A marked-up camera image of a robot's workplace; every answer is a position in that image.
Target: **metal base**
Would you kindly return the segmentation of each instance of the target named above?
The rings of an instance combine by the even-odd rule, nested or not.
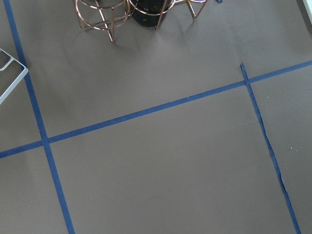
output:
[[[132,2],[132,0],[124,0],[115,6],[109,6],[109,7],[100,6],[100,4],[98,2],[99,0],[94,0],[94,1],[95,1],[95,5],[87,3],[85,0],[73,0],[74,6],[76,8],[76,16],[77,16],[79,25],[82,29],[93,28],[93,29],[97,29],[97,30],[107,31],[111,42],[115,43],[115,29],[117,27],[121,26],[132,15],[131,7],[134,9],[134,11],[139,11],[140,13],[143,13],[143,14],[146,14],[149,16],[159,16],[157,24],[155,26],[155,29],[158,29],[160,27],[160,23],[161,23],[161,19],[163,17],[163,14],[167,13],[174,5],[186,2],[188,7],[189,7],[189,10],[191,12],[192,17],[194,19],[196,19],[199,16],[199,14],[201,13],[202,9],[205,7],[208,0],[173,0],[172,4],[170,4],[170,6],[167,10],[165,10],[165,8],[166,8],[167,2],[169,0],[165,0],[160,13],[149,13],[147,11],[138,9],[136,4],[134,4]],[[88,21],[86,21],[85,18],[80,13],[78,3],[81,3],[84,6],[87,6],[87,7],[90,7],[92,9],[97,10],[99,12],[101,18],[102,18],[102,21],[96,22],[96,23],[89,23]],[[195,13],[191,3],[202,4],[200,10],[197,13]],[[116,18],[114,9],[116,7],[120,7],[120,6],[124,6],[125,14],[121,17]],[[111,11],[111,15],[112,15],[111,19],[105,18],[103,10],[110,10]]]

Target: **gray floor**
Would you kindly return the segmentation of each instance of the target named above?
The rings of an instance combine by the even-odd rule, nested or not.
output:
[[[8,2],[0,48],[18,58]],[[300,233],[241,63],[311,232],[312,63],[292,67],[312,60],[300,0],[210,1],[197,20],[182,4],[158,31],[130,19],[116,45],[81,30],[70,0],[10,3],[31,80],[0,105],[0,233]]]

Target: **white metal frame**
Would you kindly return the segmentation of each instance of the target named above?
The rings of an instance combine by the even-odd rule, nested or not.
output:
[[[17,61],[15,58],[13,58],[11,55],[9,55],[7,52],[2,50],[0,48],[0,53],[6,54],[10,59],[9,61],[0,68],[0,73],[4,71],[13,61],[17,62],[19,65],[22,66],[23,70],[21,73],[14,79],[14,81],[9,85],[9,87],[3,92],[3,94],[0,94],[0,105],[3,103],[3,101],[9,96],[9,94],[13,91],[13,89],[18,85],[18,83],[25,77],[25,75],[28,73],[28,69],[21,64],[19,61]]]
[[[303,3],[307,9],[310,21],[312,23],[312,0],[303,0]]]

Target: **tape line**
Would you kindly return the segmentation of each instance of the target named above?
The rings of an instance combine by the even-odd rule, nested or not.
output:
[[[230,90],[230,89],[234,89],[234,88],[237,88],[237,87],[241,87],[241,86],[244,86],[244,85],[245,85],[245,82],[244,81],[240,81],[240,82],[236,82],[236,83],[233,83],[233,84],[230,84],[230,85],[226,85],[226,86],[223,86],[223,87],[220,87],[220,88],[212,89],[212,90],[209,90],[209,91],[206,91],[206,92],[203,92],[203,93],[200,93],[200,94],[196,94],[196,95],[193,95],[193,96],[190,96],[190,97],[185,97],[185,98],[182,98],[182,99],[179,99],[179,100],[175,100],[175,101],[172,101],[172,102],[168,102],[168,103],[165,103],[165,104],[162,104],[162,105],[159,105],[159,106],[151,107],[151,108],[148,108],[148,109],[145,109],[145,110],[142,110],[142,111],[134,112],[134,113],[131,113],[131,114],[128,114],[128,115],[125,115],[125,116],[117,117],[117,118],[110,119],[110,120],[107,120],[107,121],[104,121],[104,122],[101,122],[101,123],[93,124],[93,125],[90,125],[90,126],[87,126],[87,127],[84,127],[84,128],[79,128],[77,130],[73,130],[73,131],[70,131],[70,132],[67,132],[67,133],[64,133],[64,134],[53,136],[53,137],[49,138],[49,142],[50,143],[54,143],[54,142],[57,142],[57,141],[61,141],[61,140],[64,140],[64,139],[75,137],[75,136],[78,136],[78,135],[81,135],[81,134],[84,134],[84,133],[88,133],[88,132],[91,132],[91,131],[94,131],[94,130],[105,128],[105,127],[108,127],[108,126],[111,126],[111,125],[114,125],[114,124],[118,124],[118,123],[121,123],[121,122],[128,121],[130,119],[134,119],[134,118],[137,118],[137,117],[140,117],[140,116],[148,115],[148,114],[151,114],[153,112],[157,112],[157,111],[161,111],[161,110],[164,110],[164,109],[168,109],[168,108],[171,108],[171,107],[174,107],[174,106],[178,106],[178,105],[190,102],[190,101],[198,100],[198,99],[201,99],[201,98],[204,98],[204,97],[208,97],[208,96],[211,96],[211,95],[214,95],[214,94],[218,94],[218,93],[221,93],[221,92],[224,92],[224,91],[227,91],[227,90]]]
[[[3,0],[3,1],[4,1],[5,10],[6,10],[6,13],[7,13],[7,16],[8,16],[8,20],[9,20],[9,24],[10,24],[10,27],[11,27],[12,36],[13,36],[14,44],[15,44],[15,47],[16,47],[16,51],[18,53],[19,60],[20,60],[20,62],[22,64],[27,66],[26,65],[26,59],[25,59],[25,56],[24,56],[24,53],[23,53],[23,49],[22,49],[22,45],[21,45],[21,42],[20,42],[19,34],[18,34],[18,31],[17,31],[16,23],[15,23],[15,20],[14,20],[13,11],[12,11],[12,7],[11,7],[11,4],[10,4],[10,1],[9,0]],[[53,179],[53,182],[54,182],[54,186],[55,186],[55,189],[56,189],[56,192],[57,192],[57,195],[58,195],[58,200],[59,200],[59,203],[60,203],[60,206],[61,206],[61,209],[62,209],[62,213],[63,213],[63,216],[64,216],[65,224],[66,224],[68,233],[69,234],[74,234],[75,230],[74,230],[74,227],[73,227],[70,215],[69,215],[69,211],[68,211],[68,207],[67,207],[67,204],[66,204],[65,196],[64,196],[63,189],[62,189],[62,186],[61,186],[61,183],[60,183],[59,175],[58,175],[58,172],[57,172],[57,169],[56,169],[56,165],[55,165],[54,158],[53,158],[53,155],[52,155],[51,147],[50,147],[50,144],[49,144],[49,141],[48,141],[48,136],[47,136],[46,130],[44,128],[42,116],[41,116],[41,113],[40,113],[39,105],[38,105],[38,102],[37,102],[37,98],[36,98],[36,95],[35,95],[34,87],[33,87],[33,84],[31,82],[31,78],[30,78],[29,73],[25,76],[24,79],[25,79],[27,91],[28,91],[28,94],[29,94],[29,98],[30,98],[30,101],[31,101],[31,105],[33,107],[33,111],[34,111],[34,114],[35,114],[35,118],[36,118],[36,121],[37,121],[37,125],[38,125],[38,128],[39,128],[39,133],[40,133],[40,136],[41,136],[42,145],[44,147],[44,151],[45,151],[45,154],[46,154],[46,157],[47,157],[47,160],[48,160],[48,164],[49,164],[50,172],[51,172],[52,179]]]
[[[0,158],[4,158],[4,157],[11,156],[11,155],[19,154],[21,152],[25,152],[27,150],[32,150],[32,149],[38,148],[40,146],[43,146],[41,140],[33,142],[33,143],[26,144],[26,145],[22,145],[22,146],[19,146],[19,147],[10,149],[10,150],[2,151],[2,152],[0,152]]]
[[[262,116],[261,116],[261,113],[260,113],[260,109],[259,109],[257,101],[256,101],[256,99],[254,97],[254,92],[253,92],[253,89],[252,89],[252,87],[250,85],[250,80],[248,78],[245,66],[244,66],[244,64],[241,64],[240,67],[241,67],[241,70],[242,70],[242,73],[243,73],[243,76],[244,76],[244,80],[246,82],[246,86],[247,86],[247,90],[248,90],[249,96],[250,96],[251,101],[253,103],[254,111],[255,111],[255,113],[257,115],[257,118],[258,118],[258,121],[259,121],[259,124],[260,124],[260,127],[261,127],[261,131],[262,131],[263,137],[265,139],[265,142],[267,144],[269,153],[271,155],[272,162],[273,162],[276,174],[277,174],[277,178],[278,178],[278,181],[279,181],[280,186],[282,188],[282,191],[283,191],[283,194],[284,194],[284,198],[285,198],[285,201],[286,201],[289,213],[290,213],[291,218],[292,218],[292,223],[294,225],[296,233],[297,234],[301,234],[301,230],[299,228],[299,225],[298,225],[298,222],[297,222],[297,218],[296,218],[296,215],[294,213],[293,206],[292,206],[291,200],[289,198],[288,192],[287,192],[286,187],[284,185],[284,182],[283,182],[283,179],[282,179],[282,175],[281,175],[281,171],[279,169],[279,166],[278,166],[278,163],[277,163],[277,159],[275,157],[275,153],[273,151],[273,148],[272,148],[272,146],[270,144],[268,135],[266,133],[266,130],[265,130],[265,127],[264,127],[264,123],[263,123],[263,119],[262,119]]]
[[[311,65],[312,65],[312,61],[303,62],[303,63],[297,64],[294,66],[286,67],[286,68],[283,68],[283,69],[280,69],[280,70],[277,70],[274,72],[269,72],[269,73],[266,73],[266,74],[263,74],[263,75],[260,75],[260,76],[254,77],[254,78],[250,78],[249,82],[255,83],[257,81],[261,81],[261,80],[268,79],[271,77],[276,77],[276,76],[279,76],[281,74],[292,72],[292,71],[295,71],[295,70],[298,70],[298,69],[301,69],[304,67],[308,67]]]

